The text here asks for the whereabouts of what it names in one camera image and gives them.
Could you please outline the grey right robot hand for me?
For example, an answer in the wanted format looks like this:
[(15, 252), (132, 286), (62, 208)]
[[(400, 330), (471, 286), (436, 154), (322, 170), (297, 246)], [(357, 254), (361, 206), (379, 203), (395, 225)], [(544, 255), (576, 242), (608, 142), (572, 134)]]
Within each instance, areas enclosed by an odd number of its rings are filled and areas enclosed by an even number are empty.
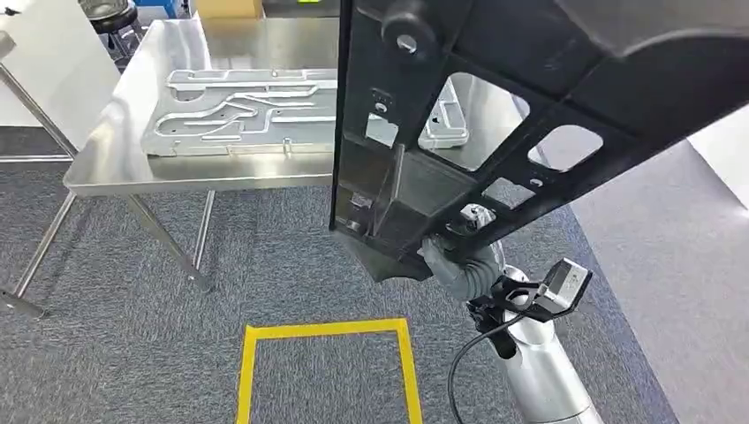
[(506, 265), (502, 243), (497, 240), (484, 246), (462, 262), (451, 261), (447, 256), (448, 248), (446, 239), (430, 235), (421, 241), (418, 251), (442, 288), (459, 301), (490, 296)]

